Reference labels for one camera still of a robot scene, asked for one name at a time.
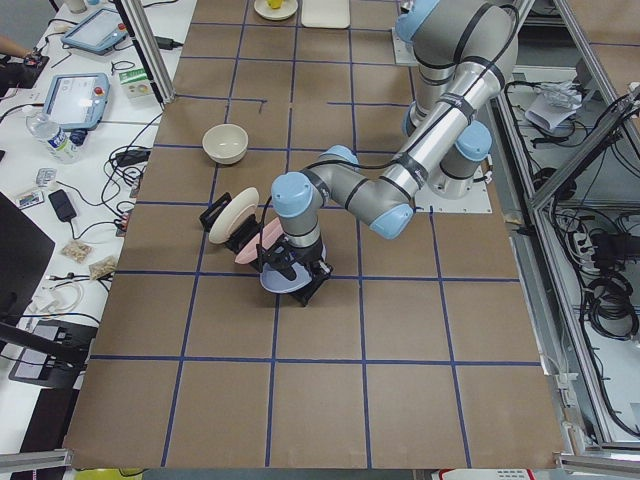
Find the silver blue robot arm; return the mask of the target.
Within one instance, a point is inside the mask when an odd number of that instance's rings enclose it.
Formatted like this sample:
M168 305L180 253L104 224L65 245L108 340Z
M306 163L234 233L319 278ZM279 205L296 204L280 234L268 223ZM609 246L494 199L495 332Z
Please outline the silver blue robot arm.
M400 151L381 165L378 178L361 174L355 155L340 145L305 169L277 177L271 200L283 232L271 247L256 247L264 288L289 293L330 276L318 219L329 200L391 240L411 221L412 202L424 187L458 198L457 188L473 180L491 146L488 129L475 118L477 110L504 87L515 49L462 56L446 90Z

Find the silver blue second robot arm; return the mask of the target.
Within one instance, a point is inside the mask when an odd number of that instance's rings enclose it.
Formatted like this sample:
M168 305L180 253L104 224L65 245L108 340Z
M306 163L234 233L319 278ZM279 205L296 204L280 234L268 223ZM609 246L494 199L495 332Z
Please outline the silver blue second robot arm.
M403 9L395 33L418 62L420 82L405 115L407 135L440 97L484 91L476 108L497 96L518 53L518 10L494 1L415 1Z

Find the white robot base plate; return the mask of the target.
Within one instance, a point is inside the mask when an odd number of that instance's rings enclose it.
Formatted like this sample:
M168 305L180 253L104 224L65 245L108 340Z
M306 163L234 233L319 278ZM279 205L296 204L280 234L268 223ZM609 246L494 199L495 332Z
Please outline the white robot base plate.
M416 209L425 213L491 214L488 194L491 179L486 179L484 163L489 167L487 173L492 175L490 154L481 160L470 160L456 149L448 152L429 174L427 184L416 193Z

